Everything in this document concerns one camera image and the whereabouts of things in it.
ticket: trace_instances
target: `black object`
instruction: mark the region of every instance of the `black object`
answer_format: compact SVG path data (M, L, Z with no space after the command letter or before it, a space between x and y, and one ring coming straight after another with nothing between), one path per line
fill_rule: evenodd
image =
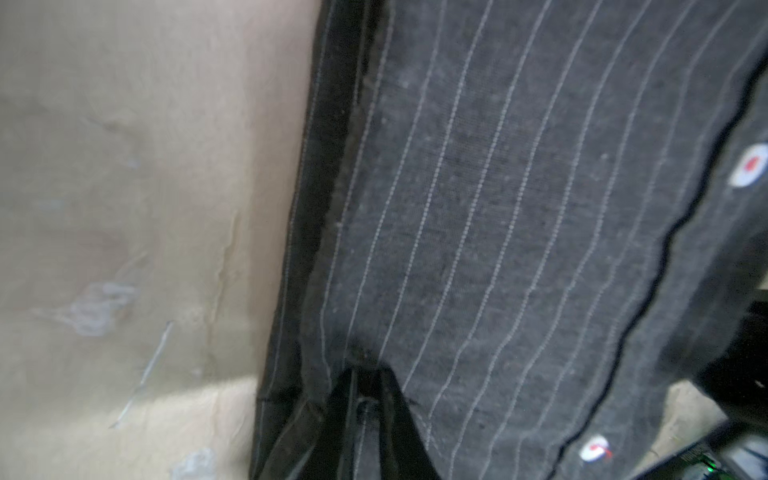
M419 431L388 366L347 369L328 398L328 410L300 480L353 478L356 410L361 399L379 402L379 460L382 480L439 480Z

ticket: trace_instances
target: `gray striped fabric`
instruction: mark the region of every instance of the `gray striped fabric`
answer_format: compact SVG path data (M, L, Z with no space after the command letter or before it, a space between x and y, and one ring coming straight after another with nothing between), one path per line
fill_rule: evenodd
M621 478L768 266L768 180L727 186L768 141L768 2L370 5L319 20L252 476L295 473L334 379L368 357L445 479ZM349 26L369 15L347 127L334 105L368 48ZM318 239L313 178L336 165ZM357 478L379 474L369 407ZM598 433L614 457L584 464Z

